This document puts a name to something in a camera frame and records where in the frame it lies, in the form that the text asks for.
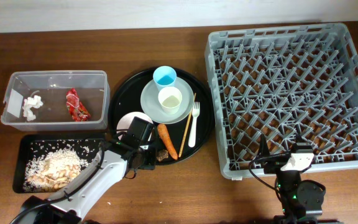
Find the pink bowl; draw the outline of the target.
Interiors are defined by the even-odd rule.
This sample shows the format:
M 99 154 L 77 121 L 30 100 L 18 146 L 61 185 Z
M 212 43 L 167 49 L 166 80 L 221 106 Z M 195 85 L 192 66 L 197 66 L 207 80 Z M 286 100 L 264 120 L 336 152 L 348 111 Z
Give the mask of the pink bowl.
M 140 119 L 143 119 L 143 120 L 145 120 L 145 121 L 148 121 L 149 123 L 153 123 L 152 119 L 151 119 L 149 116 L 147 116 L 145 113 L 141 113 L 141 112 L 135 111 L 135 112 L 131 112 L 131 113 L 128 113 L 128 114 L 124 115 L 124 116 L 119 120 L 116 129 L 128 129 L 129 126 L 130 126 L 131 123 L 132 123 L 132 120 L 133 120 L 135 117 L 138 117 L 138 118 L 140 118 Z

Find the white plastic cup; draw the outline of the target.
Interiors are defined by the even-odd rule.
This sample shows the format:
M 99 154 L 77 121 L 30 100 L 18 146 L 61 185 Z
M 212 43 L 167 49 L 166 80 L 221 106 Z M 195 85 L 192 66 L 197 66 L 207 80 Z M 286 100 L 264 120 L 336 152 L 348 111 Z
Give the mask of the white plastic cup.
M 174 86 L 162 88 L 158 93 L 158 102 L 166 114 L 175 114 L 182 102 L 182 93 Z

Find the light blue plastic cup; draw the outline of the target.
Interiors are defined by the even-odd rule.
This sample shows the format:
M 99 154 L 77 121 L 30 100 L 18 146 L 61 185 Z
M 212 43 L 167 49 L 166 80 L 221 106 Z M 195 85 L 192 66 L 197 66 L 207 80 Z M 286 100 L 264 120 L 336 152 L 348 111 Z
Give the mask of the light blue plastic cup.
M 153 72 L 153 80 L 158 91 L 165 87 L 174 86 L 177 79 L 177 73 L 174 68 L 169 66 L 160 66 Z

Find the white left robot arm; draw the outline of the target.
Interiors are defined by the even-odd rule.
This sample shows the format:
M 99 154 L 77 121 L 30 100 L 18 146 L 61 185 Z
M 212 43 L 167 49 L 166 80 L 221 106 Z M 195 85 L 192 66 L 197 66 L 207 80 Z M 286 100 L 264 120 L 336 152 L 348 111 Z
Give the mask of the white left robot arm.
M 99 145 L 91 164 L 49 198 L 28 198 L 12 223 L 81 223 L 94 204 L 129 171 L 153 170 L 156 150 L 113 140 Z

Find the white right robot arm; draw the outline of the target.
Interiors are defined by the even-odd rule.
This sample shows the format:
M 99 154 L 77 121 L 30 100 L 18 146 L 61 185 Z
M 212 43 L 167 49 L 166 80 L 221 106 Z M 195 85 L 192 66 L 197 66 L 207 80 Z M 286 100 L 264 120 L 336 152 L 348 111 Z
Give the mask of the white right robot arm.
M 311 168 L 314 151 L 299 135 L 288 152 L 271 154 L 265 136 L 261 136 L 254 162 L 261 163 L 264 174 L 276 175 L 273 190 L 283 214 L 273 217 L 273 223 L 318 223 L 326 187 L 313 180 L 302 180 L 301 174 Z

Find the grey dishwasher rack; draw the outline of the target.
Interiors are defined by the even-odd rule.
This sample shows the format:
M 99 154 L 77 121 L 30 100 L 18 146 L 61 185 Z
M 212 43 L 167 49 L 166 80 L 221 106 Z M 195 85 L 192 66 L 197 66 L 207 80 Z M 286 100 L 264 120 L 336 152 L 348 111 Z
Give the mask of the grey dishwasher rack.
M 314 153 L 312 172 L 358 169 L 358 54 L 342 23 L 212 32 L 205 50 L 223 177 L 263 175 L 260 138 Z

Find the clear plastic waste bin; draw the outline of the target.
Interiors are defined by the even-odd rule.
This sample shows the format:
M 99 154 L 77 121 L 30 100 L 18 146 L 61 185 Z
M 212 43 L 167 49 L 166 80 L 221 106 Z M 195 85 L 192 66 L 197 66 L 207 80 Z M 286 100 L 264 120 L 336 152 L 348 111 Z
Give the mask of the clear plastic waste bin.
M 66 106 L 66 93 L 74 88 L 80 101 L 89 111 L 88 121 L 76 122 L 72 119 Z M 44 103 L 39 109 L 32 108 L 36 115 L 33 121 L 20 118 L 7 112 L 11 90 L 19 92 L 24 100 L 39 95 Z M 110 87 L 106 72 L 102 70 L 57 70 L 15 72 L 11 75 L 3 103 L 4 111 L 1 123 L 20 131 L 79 131 L 98 130 L 108 126 L 108 108 Z

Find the brown food scrap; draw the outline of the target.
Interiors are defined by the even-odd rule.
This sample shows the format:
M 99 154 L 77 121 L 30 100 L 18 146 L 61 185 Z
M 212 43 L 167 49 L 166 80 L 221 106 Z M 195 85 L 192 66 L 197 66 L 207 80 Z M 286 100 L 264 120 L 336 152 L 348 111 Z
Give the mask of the brown food scrap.
M 169 158 L 169 153 L 166 149 L 160 150 L 157 152 L 156 158 L 159 162 L 162 162 L 164 159 Z

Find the orange carrot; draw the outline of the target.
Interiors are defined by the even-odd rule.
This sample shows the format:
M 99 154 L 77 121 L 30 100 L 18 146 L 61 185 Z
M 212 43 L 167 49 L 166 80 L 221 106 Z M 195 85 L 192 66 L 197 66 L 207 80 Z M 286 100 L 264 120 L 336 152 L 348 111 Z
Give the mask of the orange carrot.
M 158 131 L 158 135 L 160 136 L 160 139 L 162 140 L 162 142 L 164 143 L 166 150 L 168 151 L 169 155 L 171 156 L 172 159 L 177 160 L 178 159 L 178 154 L 177 151 L 175 149 L 175 147 L 173 146 L 172 140 L 170 138 L 168 129 L 166 127 L 165 124 L 159 124 L 157 126 L 157 131 Z

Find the light grey plate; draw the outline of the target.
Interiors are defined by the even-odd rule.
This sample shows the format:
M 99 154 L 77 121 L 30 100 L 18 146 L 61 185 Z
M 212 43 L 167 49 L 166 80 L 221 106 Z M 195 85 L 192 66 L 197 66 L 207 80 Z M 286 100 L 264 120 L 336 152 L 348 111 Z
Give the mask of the light grey plate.
M 182 103 L 175 114 L 166 114 L 158 102 L 158 89 L 153 80 L 149 81 L 140 96 L 140 104 L 144 113 L 156 123 L 173 124 L 185 119 L 193 107 L 193 90 L 191 86 L 181 78 L 175 82 L 182 93 Z

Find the white plastic fork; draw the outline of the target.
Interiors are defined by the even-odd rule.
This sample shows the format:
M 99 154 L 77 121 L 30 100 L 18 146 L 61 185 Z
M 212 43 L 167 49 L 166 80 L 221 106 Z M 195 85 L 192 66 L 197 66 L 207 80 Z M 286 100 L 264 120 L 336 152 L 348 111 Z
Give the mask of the white plastic fork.
M 189 147 L 195 147 L 196 144 L 196 127 L 197 127 L 197 119 L 200 115 L 200 103 L 198 101 L 194 102 L 193 110 L 192 110 L 192 124 L 191 130 L 188 140 Z

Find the red snack wrapper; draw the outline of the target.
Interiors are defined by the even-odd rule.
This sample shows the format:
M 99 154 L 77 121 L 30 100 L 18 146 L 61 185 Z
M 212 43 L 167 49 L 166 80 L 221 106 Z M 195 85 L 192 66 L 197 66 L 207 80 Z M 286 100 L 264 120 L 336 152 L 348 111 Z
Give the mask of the red snack wrapper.
M 88 121 L 90 119 L 90 113 L 80 101 L 78 93 L 74 88 L 68 90 L 66 99 L 68 112 L 74 121 Z

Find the rice and peanut scraps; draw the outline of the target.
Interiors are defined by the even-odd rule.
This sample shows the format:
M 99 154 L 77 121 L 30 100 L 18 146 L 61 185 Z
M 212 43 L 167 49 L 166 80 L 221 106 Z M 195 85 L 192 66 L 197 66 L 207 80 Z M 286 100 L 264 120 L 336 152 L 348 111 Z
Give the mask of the rice and peanut scraps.
M 30 160 L 24 173 L 24 192 L 54 192 L 67 186 L 89 165 L 74 150 L 59 149 Z

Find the crumpled white tissue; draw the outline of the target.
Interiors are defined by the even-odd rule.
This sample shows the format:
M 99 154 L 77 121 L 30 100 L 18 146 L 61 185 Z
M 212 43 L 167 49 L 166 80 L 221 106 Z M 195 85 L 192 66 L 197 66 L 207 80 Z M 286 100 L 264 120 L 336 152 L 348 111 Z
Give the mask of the crumpled white tissue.
M 33 97 L 27 97 L 24 100 L 24 105 L 22 107 L 23 117 L 26 118 L 27 121 L 33 121 L 36 119 L 36 115 L 32 112 L 32 108 L 39 109 L 43 106 L 42 98 L 39 95 L 34 95 Z

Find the white label in bin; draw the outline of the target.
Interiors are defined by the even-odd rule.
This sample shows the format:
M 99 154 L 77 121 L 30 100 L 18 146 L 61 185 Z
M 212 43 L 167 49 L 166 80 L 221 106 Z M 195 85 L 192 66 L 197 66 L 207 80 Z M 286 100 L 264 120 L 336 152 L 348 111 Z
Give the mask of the white label in bin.
M 16 118 L 20 118 L 23 99 L 24 97 L 19 92 L 12 89 L 7 104 L 7 112 Z

